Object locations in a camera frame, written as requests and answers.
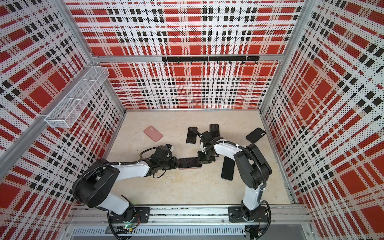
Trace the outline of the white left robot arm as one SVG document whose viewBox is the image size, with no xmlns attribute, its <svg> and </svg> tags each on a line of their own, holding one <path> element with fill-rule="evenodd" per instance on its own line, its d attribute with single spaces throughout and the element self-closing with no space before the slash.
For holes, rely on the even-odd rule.
<svg viewBox="0 0 384 240">
<path fill-rule="evenodd" d="M 154 177 L 158 171 L 178 168 L 170 144 L 153 147 L 139 154 L 134 162 L 109 162 L 99 159 L 72 186 L 74 198 L 89 208 L 106 211 L 110 223 L 139 221 L 140 214 L 128 198 L 113 193 L 117 182 L 131 178 Z"/>
</svg>

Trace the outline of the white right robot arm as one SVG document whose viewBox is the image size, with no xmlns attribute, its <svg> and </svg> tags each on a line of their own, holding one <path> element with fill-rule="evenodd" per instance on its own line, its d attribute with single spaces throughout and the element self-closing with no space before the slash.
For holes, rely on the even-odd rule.
<svg viewBox="0 0 384 240">
<path fill-rule="evenodd" d="M 262 205 L 267 202 L 262 200 L 262 195 L 267 187 L 267 180 L 272 174 L 272 168 L 266 161 L 259 148 L 250 144 L 247 147 L 227 141 L 222 137 L 212 137 L 211 133 L 200 133 L 189 127 L 193 137 L 200 138 L 198 159 L 200 164 L 210 164 L 216 157 L 224 156 L 236 164 L 241 180 L 245 184 L 245 195 L 241 201 L 241 208 L 236 219 L 253 222 L 262 213 Z"/>
</svg>

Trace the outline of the black phone case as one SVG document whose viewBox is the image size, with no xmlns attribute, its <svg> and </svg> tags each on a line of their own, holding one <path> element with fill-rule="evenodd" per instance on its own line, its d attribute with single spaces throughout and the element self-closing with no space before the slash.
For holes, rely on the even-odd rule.
<svg viewBox="0 0 384 240">
<path fill-rule="evenodd" d="M 256 143 L 258 140 L 260 140 L 262 137 L 264 137 L 266 135 L 266 132 L 261 129 L 261 128 L 256 128 L 255 130 L 253 130 L 251 133 L 249 133 L 247 136 L 246 136 L 246 139 L 251 143 L 251 144 L 254 144 Z"/>
</svg>

